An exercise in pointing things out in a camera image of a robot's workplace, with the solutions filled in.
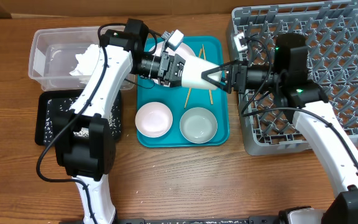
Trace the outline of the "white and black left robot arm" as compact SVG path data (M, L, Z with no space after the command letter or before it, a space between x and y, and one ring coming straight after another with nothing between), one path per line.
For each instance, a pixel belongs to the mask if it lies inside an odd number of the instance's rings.
M38 158L37 175L46 182L76 184L80 193L83 223L114 223L116 208L112 204L108 174L116 155L115 140L108 123L114 101L128 74L180 83L176 62L165 49L176 50L184 35L175 30L158 34L142 20L128 19L122 31L115 23L98 29L99 55L91 78L68 111L52 119L54 138ZM144 50L148 35L161 36L159 56Z

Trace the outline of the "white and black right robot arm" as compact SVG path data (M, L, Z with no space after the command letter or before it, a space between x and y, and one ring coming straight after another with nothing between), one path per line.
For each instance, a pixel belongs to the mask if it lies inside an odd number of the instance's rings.
M284 113L308 141L327 173L334 201L327 210L310 206L281 210L275 223L358 223L358 149L343 130L322 86L308 77L308 46L303 35L281 34L268 67L238 60L201 73L201 78L230 93L270 90L274 111Z

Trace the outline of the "pink bowl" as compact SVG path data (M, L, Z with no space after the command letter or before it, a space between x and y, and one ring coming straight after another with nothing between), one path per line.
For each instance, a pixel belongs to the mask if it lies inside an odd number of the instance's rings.
M171 110L163 103L150 102L141 106L135 116L137 130L148 138L159 138L168 133L173 124Z

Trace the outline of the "pale green plastic cup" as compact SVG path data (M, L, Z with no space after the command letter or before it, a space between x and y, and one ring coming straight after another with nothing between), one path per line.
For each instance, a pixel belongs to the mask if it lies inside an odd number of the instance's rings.
M201 73L218 67L202 58L187 56L181 76L181 85L186 88L196 88L201 90L216 90L217 87L202 79Z

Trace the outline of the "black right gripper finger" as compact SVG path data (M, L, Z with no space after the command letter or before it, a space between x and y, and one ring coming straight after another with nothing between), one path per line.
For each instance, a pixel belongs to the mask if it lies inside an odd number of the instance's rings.
M233 71L233 68L235 65L238 64L237 60L224 63L222 65L219 65L217 67L211 68L209 70L205 70L201 73L202 77L207 77L210 74L217 73L217 72L228 72L228 74L231 74Z
M217 88L225 91L226 93L231 92L231 76L228 75L227 77L221 77L219 81L213 80L207 75L202 75L201 78L208 83L216 86Z

